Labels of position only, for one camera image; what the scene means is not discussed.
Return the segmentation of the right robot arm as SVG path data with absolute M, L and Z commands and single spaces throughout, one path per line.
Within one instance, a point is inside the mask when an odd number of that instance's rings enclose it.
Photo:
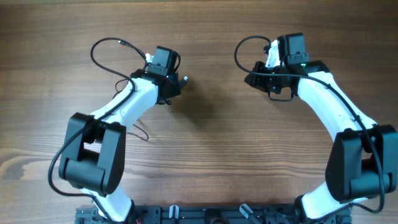
M 333 145 L 325 181 L 292 204 L 268 205 L 266 223 L 350 223 L 353 207 L 378 198 L 384 208 L 386 195 L 397 187 L 397 131 L 369 118 L 343 93 L 329 68 L 312 61 L 301 33 L 267 40 L 265 61 L 256 62 L 244 81 L 279 99 L 284 88 L 315 112 L 329 132 Z

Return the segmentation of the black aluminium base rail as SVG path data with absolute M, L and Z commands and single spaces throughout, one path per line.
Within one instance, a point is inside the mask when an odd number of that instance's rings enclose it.
M 325 218 L 311 220 L 294 204 L 268 204 L 263 207 L 170 207 L 136 205 L 124 223 L 136 224 L 285 224 L 322 223 L 351 224 L 351 211 L 346 208 Z

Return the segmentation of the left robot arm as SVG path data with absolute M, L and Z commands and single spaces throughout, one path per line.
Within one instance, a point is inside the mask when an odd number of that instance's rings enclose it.
M 126 79 L 125 89 L 91 114 L 75 113 L 69 120 L 63 146 L 54 161 L 58 175 L 92 199 L 100 220 L 125 223 L 134 202 L 120 185 L 124 172 L 126 136 L 139 117 L 154 105 L 169 105 L 187 79 L 178 79 L 180 55 L 158 46 L 144 57 L 146 66 Z

